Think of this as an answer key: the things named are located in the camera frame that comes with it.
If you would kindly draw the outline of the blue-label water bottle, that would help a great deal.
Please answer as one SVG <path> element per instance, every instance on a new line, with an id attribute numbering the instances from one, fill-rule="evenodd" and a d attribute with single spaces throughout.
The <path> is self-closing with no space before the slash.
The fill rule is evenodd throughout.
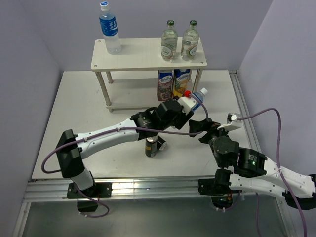
<path id="1" fill-rule="evenodd" d="M 208 90 L 206 88 L 202 88 L 200 91 L 193 93 L 193 95 L 202 103 L 207 94 L 208 94 Z M 192 108 L 192 111 L 195 112 L 200 106 L 201 106 L 200 103 L 196 102 L 196 105 Z"/>
<path id="2" fill-rule="evenodd" d="M 107 1 L 100 3 L 100 9 L 101 13 L 99 15 L 99 21 L 107 52 L 109 54 L 119 54 L 121 51 L 121 44 L 116 16 L 111 12 Z"/>

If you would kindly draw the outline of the clear glass bottle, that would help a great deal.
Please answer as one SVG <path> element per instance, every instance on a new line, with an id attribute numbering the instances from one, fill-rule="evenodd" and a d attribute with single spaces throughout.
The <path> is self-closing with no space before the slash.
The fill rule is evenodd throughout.
<path id="1" fill-rule="evenodd" d="M 167 28 L 161 36 L 160 53 L 165 61 L 172 61 L 176 56 L 178 34 L 174 28 L 174 24 L 173 20 L 168 20 Z"/>
<path id="2" fill-rule="evenodd" d="M 192 61 L 197 52 L 199 33 L 196 29 L 197 21 L 191 20 L 189 28 L 183 34 L 181 57 L 185 61 Z"/>

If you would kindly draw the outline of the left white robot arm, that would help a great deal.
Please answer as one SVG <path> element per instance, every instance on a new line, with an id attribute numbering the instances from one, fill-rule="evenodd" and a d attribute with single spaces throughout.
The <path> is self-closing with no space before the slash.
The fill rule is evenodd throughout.
<path id="1" fill-rule="evenodd" d="M 71 129 L 64 131 L 56 147 L 62 176 L 70 178 L 84 197 L 93 196 L 97 188 L 83 164 L 85 158 L 112 146 L 157 136 L 169 127 L 181 129 L 194 114 L 196 104 L 192 97 L 176 97 L 97 131 L 78 134 Z"/>

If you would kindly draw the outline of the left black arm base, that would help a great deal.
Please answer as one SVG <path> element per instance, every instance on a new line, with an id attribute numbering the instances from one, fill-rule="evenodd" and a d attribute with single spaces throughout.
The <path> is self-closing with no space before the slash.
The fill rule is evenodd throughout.
<path id="1" fill-rule="evenodd" d="M 99 201 L 101 198 L 110 198 L 112 193 L 112 183 L 111 182 L 99 182 L 94 183 L 94 185 L 87 190 L 79 190 L 76 188 L 74 183 L 70 183 L 68 186 L 67 199 L 82 199 L 86 196 L 94 200 Z M 98 208 L 96 202 L 93 201 L 77 201 L 77 210 L 83 213 L 95 212 Z"/>

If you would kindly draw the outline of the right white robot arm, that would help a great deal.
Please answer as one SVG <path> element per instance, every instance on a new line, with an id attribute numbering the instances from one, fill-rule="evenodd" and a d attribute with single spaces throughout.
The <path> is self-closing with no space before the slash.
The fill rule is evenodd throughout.
<path id="1" fill-rule="evenodd" d="M 204 131 L 199 141 L 208 144 L 218 169 L 214 178 L 198 180 L 201 195 L 257 192 L 284 200 L 288 206 L 311 210 L 316 206 L 316 176 L 296 173 L 278 165 L 266 155 L 240 147 L 228 133 L 241 128 L 241 121 L 219 124 L 211 119 L 189 121 L 191 133 Z"/>

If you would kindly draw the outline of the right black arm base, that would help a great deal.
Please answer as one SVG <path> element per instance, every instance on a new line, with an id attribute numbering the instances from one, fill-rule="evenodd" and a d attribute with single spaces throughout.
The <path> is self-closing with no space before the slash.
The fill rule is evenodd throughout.
<path id="1" fill-rule="evenodd" d="M 226 184 L 216 183 L 215 178 L 198 179 L 198 192 L 210 196 L 212 208 L 223 213 L 234 208 L 241 195 L 241 190 L 231 190 Z"/>

